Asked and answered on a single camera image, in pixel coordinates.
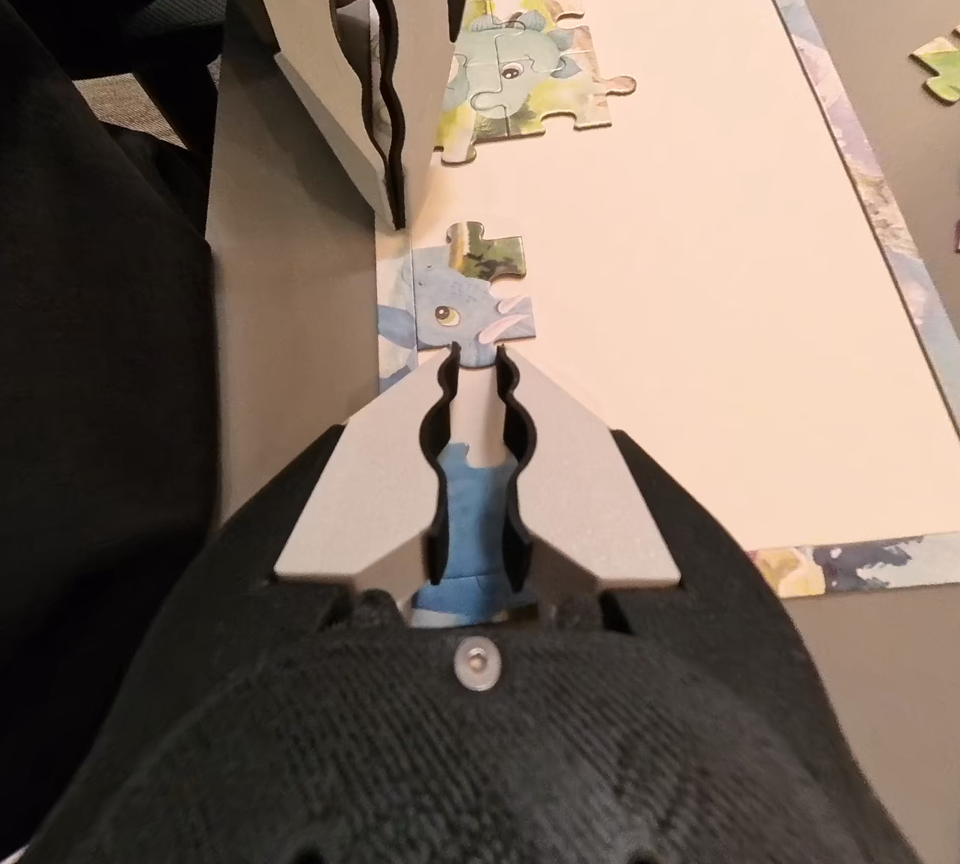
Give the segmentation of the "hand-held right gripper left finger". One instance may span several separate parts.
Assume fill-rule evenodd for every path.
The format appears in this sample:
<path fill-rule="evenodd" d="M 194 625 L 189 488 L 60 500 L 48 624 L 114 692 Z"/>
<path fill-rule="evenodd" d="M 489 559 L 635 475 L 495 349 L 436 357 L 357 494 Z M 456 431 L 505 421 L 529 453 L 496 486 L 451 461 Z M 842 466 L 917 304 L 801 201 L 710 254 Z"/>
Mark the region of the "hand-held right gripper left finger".
<path fill-rule="evenodd" d="M 283 581 L 383 591 L 398 603 L 438 584 L 450 553 L 451 438 L 461 348 L 418 367 L 339 430 L 273 566 Z"/>

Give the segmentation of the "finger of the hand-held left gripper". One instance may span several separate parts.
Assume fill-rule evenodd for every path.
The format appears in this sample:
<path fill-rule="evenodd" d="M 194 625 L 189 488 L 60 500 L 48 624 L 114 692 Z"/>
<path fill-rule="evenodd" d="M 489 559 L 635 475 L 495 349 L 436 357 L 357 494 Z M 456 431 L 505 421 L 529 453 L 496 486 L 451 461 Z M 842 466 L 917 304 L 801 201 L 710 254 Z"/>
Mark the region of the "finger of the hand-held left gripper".
<path fill-rule="evenodd" d="M 385 162 L 394 229 L 412 225 L 426 196 L 435 132 L 466 0 L 370 0 L 373 142 Z"/>
<path fill-rule="evenodd" d="M 382 221 L 398 226 L 388 162 L 369 127 L 364 83 L 341 41 L 336 1 L 262 1 L 283 75 L 361 196 Z"/>

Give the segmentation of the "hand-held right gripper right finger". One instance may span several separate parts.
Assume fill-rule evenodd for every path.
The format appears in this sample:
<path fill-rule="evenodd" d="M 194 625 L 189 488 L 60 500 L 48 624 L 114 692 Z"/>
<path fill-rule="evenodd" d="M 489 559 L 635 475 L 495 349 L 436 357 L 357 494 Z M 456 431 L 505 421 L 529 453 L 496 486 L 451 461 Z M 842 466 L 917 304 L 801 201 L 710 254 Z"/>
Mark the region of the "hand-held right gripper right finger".
<path fill-rule="evenodd" d="M 495 378 L 515 461 L 502 532 L 511 589 L 560 604 L 678 585 L 679 568 L 604 421 L 507 347 L 497 349 Z"/>

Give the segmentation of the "blue triceratops body puzzle piece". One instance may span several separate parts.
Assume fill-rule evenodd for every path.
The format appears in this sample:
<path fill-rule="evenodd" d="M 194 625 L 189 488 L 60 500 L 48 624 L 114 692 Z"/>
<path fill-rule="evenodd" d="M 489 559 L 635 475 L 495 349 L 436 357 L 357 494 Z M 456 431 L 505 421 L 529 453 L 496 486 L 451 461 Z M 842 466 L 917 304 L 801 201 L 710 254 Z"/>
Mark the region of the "blue triceratops body puzzle piece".
<path fill-rule="evenodd" d="M 495 466 L 474 467 L 467 443 L 450 443 L 439 458 L 447 479 L 449 549 L 438 585 L 413 598 L 411 623 L 449 628 L 494 622 L 534 605 L 513 591 L 503 565 L 506 486 L 516 467 L 512 455 Z"/>

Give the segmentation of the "white puzzle tray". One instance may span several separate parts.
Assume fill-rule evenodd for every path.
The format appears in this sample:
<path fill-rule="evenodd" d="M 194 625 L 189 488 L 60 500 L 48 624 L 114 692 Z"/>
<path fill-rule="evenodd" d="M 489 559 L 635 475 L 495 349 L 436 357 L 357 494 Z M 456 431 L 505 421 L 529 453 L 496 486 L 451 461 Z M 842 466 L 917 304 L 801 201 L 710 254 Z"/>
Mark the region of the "white puzzle tray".
<path fill-rule="evenodd" d="M 437 152 L 378 234 L 379 384 L 419 358 L 412 253 L 523 239 L 509 341 L 626 431 L 779 596 L 958 584 L 958 336 L 806 0 L 583 0 L 611 125 Z"/>

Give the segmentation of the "joined green dinosaur puzzle pieces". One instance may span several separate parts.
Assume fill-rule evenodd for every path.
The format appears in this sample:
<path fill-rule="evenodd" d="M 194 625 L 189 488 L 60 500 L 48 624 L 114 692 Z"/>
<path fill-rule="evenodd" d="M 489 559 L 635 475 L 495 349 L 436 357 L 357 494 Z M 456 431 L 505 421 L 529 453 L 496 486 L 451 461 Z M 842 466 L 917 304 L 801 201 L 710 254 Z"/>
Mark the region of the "joined green dinosaur puzzle pieces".
<path fill-rule="evenodd" d="M 479 143 L 540 136 L 547 117 L 612 124 L 608 99 L 638 83 L 602 75 L 585 13 L 584 0 L 465 0 L 435 138 L 442 164 L 474 161 Z"/>

